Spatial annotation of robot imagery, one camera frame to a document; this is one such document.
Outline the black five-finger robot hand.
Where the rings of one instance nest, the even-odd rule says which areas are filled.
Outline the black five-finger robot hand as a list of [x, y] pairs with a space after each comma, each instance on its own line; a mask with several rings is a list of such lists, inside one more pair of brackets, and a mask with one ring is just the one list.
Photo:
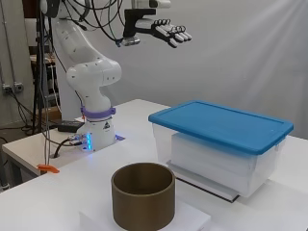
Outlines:
[[166, 42], [172, 48], [177, 48], [180, 43], [193, 39], [187, 33], [184, 25], [173, 25], [169, 19], [145, 18], [146, 15], [155, 14], [155, 9], [125, 10], [125, 24], [121, 44], [124, 46], [139, 44], [141, 41], [137, 34], [150, 35]]

